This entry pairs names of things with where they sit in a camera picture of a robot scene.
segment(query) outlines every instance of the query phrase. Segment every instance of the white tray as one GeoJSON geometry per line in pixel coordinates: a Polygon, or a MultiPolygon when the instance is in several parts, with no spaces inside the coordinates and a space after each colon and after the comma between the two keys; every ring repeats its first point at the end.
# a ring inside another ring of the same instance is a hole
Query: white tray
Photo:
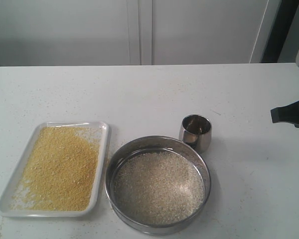
{"type": "Polygon", "coordinates": [[[106,145],[109,134],[109,126],[104,122],[46,122],[40,124],[34,130],[22,156],[19,160],[15,170],[10,177],[7,186],[5,187],[3,193],[0,196],[0,215],[3,217],[79,217],[87,214],[96,204],[100,180],[102,176],[102,168],[104,163],[106,145]],[[16,186],[22,176],[23,169],[27,164],[27,160],[32,152],[33,146],[39,137],[39,133],[44,127],[56,127],[56,126],[66,126],[66,127],[85,127],[91,129],[98,129],[96,133],[93,134],[93,138],[99,140],[99,157],[98,164],[96,168],[95,178],[93,182],[90,202],[88,207],[83,211],[37,211],[37,210],[15,210],[10,208],[10,204],[13,203],[13,194],[15,192],[16,186]]]}

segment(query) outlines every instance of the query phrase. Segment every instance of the white table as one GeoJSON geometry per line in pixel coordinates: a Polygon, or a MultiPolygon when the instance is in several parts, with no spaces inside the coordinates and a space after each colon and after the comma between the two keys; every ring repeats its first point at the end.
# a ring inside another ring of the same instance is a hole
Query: white table
{"type": "MultiPolygon", "coordinates": [[[[104,120],[109,157],[146,135],[178,136],[182,118],[210,118],[203,154],[212,192],[201,216],[165,238],[299,238],[299,129],[270,109],[299,100],[295,64],[0,68],[0,193],[44,121],[104,120]]],[[[152,238],[101,200],[80,219],[0,217],[0,239],[152,238]]]]}

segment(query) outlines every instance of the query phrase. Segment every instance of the white countertop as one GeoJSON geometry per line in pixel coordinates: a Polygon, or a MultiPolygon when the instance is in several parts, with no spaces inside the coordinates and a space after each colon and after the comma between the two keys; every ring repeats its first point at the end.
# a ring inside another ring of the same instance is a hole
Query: white countertop
{"type": "MultiPolygon", "coordinates": [[[[177,137],[183,117],[213,124],[203,154],[212,191],[201,216],[164,238],[299,238],[299,129],[270,109],[299,100],[295,64],[0,68],[0,194],[34,128],[103,120],[109,157],[146,135],[177,137]]],[[[79,219],[0,216],[0,239],[153,238],[99,203],[79,219]]]]}

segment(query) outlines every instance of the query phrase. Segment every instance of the metal cup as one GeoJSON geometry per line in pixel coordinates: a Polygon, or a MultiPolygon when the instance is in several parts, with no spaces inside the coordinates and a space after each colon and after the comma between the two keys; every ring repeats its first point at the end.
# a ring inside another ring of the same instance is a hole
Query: metal cup
{"type": "Polygon", "coordinates": [[[179,140],[191,146],[198,153],[203,153],[211,142],[211,128],[210,121],[203,116],[186,116],[181,123],[179,140]]]}

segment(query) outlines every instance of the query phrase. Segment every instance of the yellow grain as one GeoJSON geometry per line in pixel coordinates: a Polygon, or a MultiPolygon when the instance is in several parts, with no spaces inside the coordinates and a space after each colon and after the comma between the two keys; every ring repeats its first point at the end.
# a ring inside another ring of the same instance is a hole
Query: yellow grain
{"type": "Polygon", "coordinates": [[[88,206],[99,154],[96,141],[85,139],[88,134],[83,127],[41,130],[18,184],[27,192],[23,209],[82,211],[88,206]]]}

